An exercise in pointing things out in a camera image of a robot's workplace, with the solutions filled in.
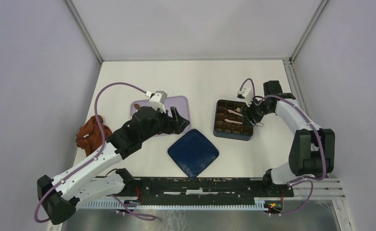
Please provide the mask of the pink tongs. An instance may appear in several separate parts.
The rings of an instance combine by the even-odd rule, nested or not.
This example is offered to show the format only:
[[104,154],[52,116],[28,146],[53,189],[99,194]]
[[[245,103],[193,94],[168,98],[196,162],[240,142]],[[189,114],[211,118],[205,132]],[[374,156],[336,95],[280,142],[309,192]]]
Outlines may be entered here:
[[241,113],[235,111],[235,110],[228,109],[226,111],[224,121],[228,122],[228,123],[242,125],[243,124],[243,115]]

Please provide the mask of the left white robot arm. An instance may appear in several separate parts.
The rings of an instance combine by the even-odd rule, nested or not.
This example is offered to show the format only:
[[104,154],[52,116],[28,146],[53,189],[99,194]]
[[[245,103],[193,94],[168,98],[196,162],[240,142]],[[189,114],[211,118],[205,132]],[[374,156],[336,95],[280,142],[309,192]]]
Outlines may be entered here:
[[53,225],[68,220],[82,205],[110,194],[131,195],[135,183],[116,173],[105,180],[91,182],[103,170],[124,160],[141,149],[142,143],[159,134],[181,134],[190,121],[182,117],[177,108],[171,115],[149,106],[143,106],[131,119],[113,132],[91,155],[74,167],[54,177],[43,175],[37,180],[39,203],[34,219],[40,223],[38,211],[43,208]]

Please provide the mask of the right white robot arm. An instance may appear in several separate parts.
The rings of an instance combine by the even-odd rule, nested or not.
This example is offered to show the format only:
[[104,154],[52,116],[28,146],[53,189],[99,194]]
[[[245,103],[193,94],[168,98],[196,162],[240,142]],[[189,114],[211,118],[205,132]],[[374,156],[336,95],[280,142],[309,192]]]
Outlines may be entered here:
[[292,93],[284,93],[278,80],[263,84],[264,96],[255,95],[255,87],[242,84],[237,98],[245,101],[241,109],[243,125],[255,127],[264,116],[280,117],[294,135],[288,161],[266,171],[262,191],[275,196],[281,185],[295,186],[307,180],[323,180],[333,171],[335,133],[313,122],[301,109]]

